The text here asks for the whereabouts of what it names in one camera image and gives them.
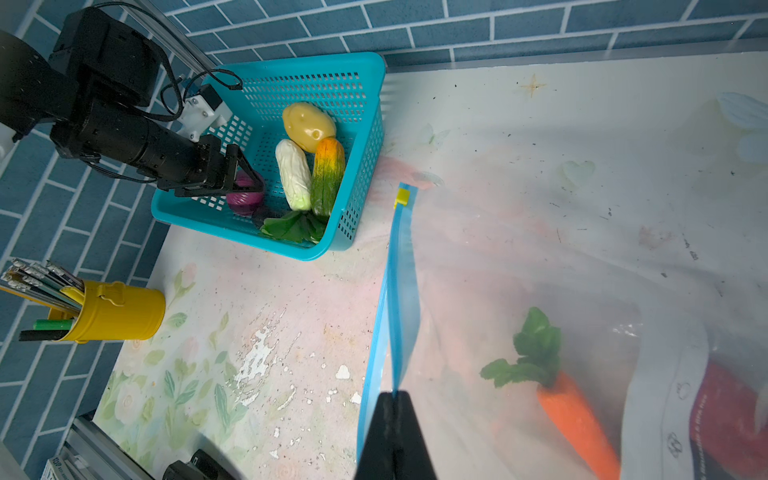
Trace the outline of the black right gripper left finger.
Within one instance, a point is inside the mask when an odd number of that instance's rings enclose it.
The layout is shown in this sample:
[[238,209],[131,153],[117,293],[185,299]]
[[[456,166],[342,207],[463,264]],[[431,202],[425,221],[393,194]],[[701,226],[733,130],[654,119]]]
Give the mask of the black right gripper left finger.
[[395,426],[394,397],[391,392],[381,393],[358,461],[355,480],[395,478]]

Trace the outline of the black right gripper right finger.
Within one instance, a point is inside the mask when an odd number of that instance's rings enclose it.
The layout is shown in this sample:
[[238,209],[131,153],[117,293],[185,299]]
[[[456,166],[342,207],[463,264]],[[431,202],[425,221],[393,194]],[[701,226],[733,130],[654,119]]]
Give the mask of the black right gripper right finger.
[[395,395],[395,478],[437,479],[414,405],[406,391]]

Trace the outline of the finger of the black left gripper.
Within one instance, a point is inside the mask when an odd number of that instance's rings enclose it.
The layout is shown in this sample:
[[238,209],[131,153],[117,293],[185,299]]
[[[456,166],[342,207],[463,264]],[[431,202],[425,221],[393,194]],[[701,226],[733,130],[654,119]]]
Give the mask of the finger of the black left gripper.
[[220,196],[226,196],[230,194],[257,194],[257,195],[263,195],[264,189],[262,187],[253,187],[253,186],[237,186],[234,185],[229,188],[219,188],[219,189],[212,189],[212,188],[201,188],[201,189],[191,189],[191,188],[177,188],[175,190],[175,196],[179,198],[191,198],[191,197],[220,197]]
[[[236,144],[226,147],[224,158],[227,162],[225,192],[263,192],[264,181],[245,158],[242,149]],[[248,181],[239,183],[237,175],[243,172]]]

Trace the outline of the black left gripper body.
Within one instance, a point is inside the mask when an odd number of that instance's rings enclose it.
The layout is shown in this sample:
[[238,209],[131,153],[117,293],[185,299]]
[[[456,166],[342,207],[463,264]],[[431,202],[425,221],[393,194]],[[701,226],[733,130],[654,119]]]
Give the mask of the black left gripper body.
[[225,188],[227,162],[218,137],[193,141],[102,99],[86,102],[73,119],[56,122],[51,139],[63,157],[122,162],[155,179],[163,191]]

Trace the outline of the purple toy eggplant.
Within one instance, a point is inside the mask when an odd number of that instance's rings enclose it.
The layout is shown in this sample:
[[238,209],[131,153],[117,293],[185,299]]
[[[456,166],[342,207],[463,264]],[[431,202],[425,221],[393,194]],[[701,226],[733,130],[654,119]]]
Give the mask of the purple toy eggplant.
[[262,204],[264,198],[264,180],[256,173],[254,181],[245,171],[240,170],[236,174],[235,184],[238,187],[256,187],[256,191],[229,193],[226,195],[227,205],[232,212],[239,216],[251,217]]

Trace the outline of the white toy daikon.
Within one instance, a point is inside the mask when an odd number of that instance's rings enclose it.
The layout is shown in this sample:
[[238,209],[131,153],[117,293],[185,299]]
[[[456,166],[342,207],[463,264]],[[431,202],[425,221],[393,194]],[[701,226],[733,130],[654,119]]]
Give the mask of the white toy daikon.
[[294,211],[311,209],[311,174],[305,152],[292,140],[281,140],[275,149],[281,184],[289,207]]

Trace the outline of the orange toy carrot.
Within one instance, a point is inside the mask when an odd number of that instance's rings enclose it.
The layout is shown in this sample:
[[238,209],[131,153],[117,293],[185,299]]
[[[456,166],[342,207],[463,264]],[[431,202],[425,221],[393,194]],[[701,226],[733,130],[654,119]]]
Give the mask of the orange toy carrot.
[[561,329],[532,307],[513,336],[518,359],[486,364],[480,376],[501,388],[534,382],[537,400],[550,421],[599,479],[618,479],[620,460],[597,416],[577,383],[561,370]]

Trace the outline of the clear zip top bag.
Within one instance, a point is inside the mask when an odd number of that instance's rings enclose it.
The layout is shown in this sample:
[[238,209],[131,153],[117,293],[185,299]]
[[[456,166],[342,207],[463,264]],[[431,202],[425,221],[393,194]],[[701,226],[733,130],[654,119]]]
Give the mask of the clear zip top bag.
[[618,100],[384,97],[396,195],[358,423],[406,391],[437,479],[596,479],[538,403],[483,366],[518,359],[528,310],[618,479],[743,479],[697,462],[707,365],[757,394],[767,428],[767,98],[732,87]]

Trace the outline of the red toy strawberry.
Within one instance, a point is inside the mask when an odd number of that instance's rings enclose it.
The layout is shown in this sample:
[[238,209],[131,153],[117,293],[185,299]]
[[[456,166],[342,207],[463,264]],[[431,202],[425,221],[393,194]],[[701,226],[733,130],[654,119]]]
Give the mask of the red toy strawberry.
[[689,422],[697,462],[708,459],[743,479],[767,477],[767,428],[755,426],[757,394],[728,369],[708,363]]

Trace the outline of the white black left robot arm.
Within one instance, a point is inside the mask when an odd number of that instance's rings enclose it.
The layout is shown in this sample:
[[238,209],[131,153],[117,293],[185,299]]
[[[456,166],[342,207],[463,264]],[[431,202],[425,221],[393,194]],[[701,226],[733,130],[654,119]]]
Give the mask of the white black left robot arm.
[[53,67],[22,40],[1,35],[1,122],[16,139],[49,123],[61,156],[92,168],[103,157],[119,161],[137,170],[137,182],[178,197],[263,192],[238,145],[213,135],[185,138],[165,128],[168,117],[145,111],[158,68],[171,66],[154,42],[110,30],[99,43],[77,34],[57,47],[65,61]]

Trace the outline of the orange green toy corn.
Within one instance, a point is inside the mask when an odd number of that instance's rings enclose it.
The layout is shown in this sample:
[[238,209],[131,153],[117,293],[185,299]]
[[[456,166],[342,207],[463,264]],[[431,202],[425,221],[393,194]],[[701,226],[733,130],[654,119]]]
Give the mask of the orange green toy corn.
[[310,189],[311,208],[316,216],[330,217],[345,168],[342,144],[334,137],[322,139],[314,154]]

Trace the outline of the teal plastic basket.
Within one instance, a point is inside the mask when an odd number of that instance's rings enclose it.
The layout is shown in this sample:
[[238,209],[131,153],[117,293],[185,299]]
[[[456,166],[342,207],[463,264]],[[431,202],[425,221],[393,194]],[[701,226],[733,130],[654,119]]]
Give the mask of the teal plastic basket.
[[232,111],[211,127],[237,145],[263,179],[255,213],[232,194],[182,198],[156,191],[154,217],[296,260],[349,248],[383,142],[379,94],[386,67],[375,53],[239,63],[239,90],[216,85]]

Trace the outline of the yellow pen cup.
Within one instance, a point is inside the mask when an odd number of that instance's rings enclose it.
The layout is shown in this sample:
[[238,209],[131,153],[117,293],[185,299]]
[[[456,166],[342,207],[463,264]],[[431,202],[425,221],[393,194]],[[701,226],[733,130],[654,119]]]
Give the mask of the yellow pen cup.
[[50,261],[13,259],[1,289],[49,309],[46,318],[19,333],[21,342],[147,340],[166,310],[158,290],[84,280]]

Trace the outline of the black stapler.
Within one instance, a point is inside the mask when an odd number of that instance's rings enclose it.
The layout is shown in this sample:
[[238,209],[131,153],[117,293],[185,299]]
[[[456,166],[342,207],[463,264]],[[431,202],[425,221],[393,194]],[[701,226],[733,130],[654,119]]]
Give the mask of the black stapler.
[[184,462],[176,460],[162,475],[162,480],[236,480],[233,472],[205,451],[198,449]]

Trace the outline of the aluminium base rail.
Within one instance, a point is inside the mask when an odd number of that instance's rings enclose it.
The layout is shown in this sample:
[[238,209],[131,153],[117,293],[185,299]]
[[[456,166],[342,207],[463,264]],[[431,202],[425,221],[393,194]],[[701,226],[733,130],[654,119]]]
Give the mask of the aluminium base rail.
[[152,479],[88,416],[77,417],[41,479]]

